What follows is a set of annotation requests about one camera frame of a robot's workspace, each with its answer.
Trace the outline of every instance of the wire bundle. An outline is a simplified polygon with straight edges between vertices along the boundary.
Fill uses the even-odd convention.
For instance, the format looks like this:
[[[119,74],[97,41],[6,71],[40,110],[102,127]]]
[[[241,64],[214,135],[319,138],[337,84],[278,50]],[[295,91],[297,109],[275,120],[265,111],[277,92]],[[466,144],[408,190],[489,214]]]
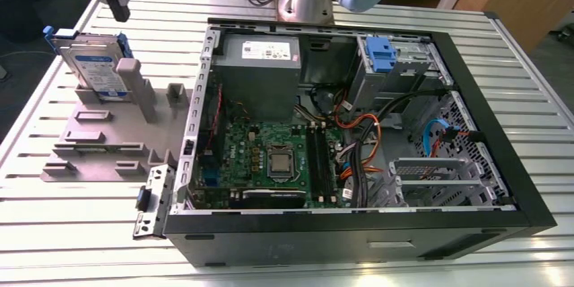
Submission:
[[[412,93],[406,93],[402,96],[393,99],[385,107],[379,110],[377,114],[377,120],[384,120],[392,111],[406,101],[414,97],[424,95],[444,95],[448,93],[446,89],[433,89],[421,90]],[[374,121],[370,121],[369,125],[365,127],[359,139],[355,142],[354,149],[351,150],[350,161],[351,161],[351,175],[354,180],[351,207],[367,207],[367,178],[365,175],[365,169],[361,160],[361,148],[365,140],[367,139],[371,127],[375,125]]]

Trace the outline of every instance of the cpu socket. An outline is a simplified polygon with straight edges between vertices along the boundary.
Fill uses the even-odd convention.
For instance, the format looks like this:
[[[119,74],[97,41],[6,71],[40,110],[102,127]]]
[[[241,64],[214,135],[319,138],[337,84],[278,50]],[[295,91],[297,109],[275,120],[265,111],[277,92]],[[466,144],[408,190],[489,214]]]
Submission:
[[[294,150],[267,150],[267,176],[278,183],[287,182],[294,178]]]

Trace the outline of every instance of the motherboard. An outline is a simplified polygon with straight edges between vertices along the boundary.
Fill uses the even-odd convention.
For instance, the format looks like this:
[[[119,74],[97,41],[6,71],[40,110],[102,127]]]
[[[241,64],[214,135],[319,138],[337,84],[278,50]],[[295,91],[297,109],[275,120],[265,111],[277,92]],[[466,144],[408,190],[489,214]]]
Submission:
[[[202,168],[201,208],[345,207],[335,154],[342,132],[325,125],[230,122],[222,165]]]

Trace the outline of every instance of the ram slot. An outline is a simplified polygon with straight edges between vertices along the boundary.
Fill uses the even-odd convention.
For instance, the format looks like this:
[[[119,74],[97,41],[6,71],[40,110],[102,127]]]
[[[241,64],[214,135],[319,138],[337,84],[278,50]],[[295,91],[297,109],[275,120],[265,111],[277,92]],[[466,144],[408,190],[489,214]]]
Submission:
[[[309,177],[311,182],[311,198],[313,200],[322,200],[322,181],[319,175],[319,158],[317,154],[317,129],[313,127],[307,127],[306,133],[306,143],[307,143],[307,168],[309,168]]]
[[[315,132],[317,142],[317,160],[319,161],[319,175],[322,185],[322,195],[325,197],[333,196],[333,178],[331,178],[331,165],[330,165],[330,146],[327,144],[327,137],[325,136],[325,129],[318,129]]]

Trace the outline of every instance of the green circuit board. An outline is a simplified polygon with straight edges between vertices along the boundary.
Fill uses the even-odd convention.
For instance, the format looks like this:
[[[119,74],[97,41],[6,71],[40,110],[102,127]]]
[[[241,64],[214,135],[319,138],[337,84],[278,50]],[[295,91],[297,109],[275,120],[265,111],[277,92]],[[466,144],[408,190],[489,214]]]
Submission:
[[[326,129],[325,137],[330,146],[330,157],[342,141],[337,128]],[[211,200],[209,208],[226,208],[226,194],[237,188],[294,189],[307,192],[307,208],[342,207],[341,192],[337,186],[335,164],[331,163],[333,187],[337,200],[319,202],[311,197],[311,178],[307,160],[306,126],[245,122],[230,123],[226,127],[223,164],[218,172],[218,184],[206,189]],[[282,178],[270,176],[277,171],[273,161],[285,161],[278,155],[291,156],[293,172]]]

